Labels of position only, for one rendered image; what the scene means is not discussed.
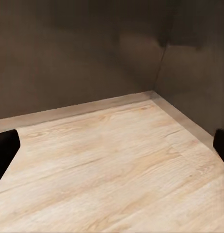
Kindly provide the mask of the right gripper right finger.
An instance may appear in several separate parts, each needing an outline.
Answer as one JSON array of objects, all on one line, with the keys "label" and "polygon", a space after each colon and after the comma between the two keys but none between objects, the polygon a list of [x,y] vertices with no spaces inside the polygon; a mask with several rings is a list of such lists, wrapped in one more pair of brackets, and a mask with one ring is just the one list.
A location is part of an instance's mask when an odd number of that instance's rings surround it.
[{"label": "right gripper right finger", "polygon": [[213,147],[224,162],[224,130],[218,129],[213,140]]}]

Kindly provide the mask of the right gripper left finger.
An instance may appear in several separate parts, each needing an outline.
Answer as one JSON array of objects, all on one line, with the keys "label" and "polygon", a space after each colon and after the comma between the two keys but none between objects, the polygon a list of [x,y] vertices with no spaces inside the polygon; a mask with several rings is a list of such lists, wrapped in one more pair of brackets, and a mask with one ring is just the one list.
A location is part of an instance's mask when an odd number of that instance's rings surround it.
[{"label": "right gripper left finger", "polygon": [[19,135],[15,129],[0,132],[0,180],[19,148]]}]

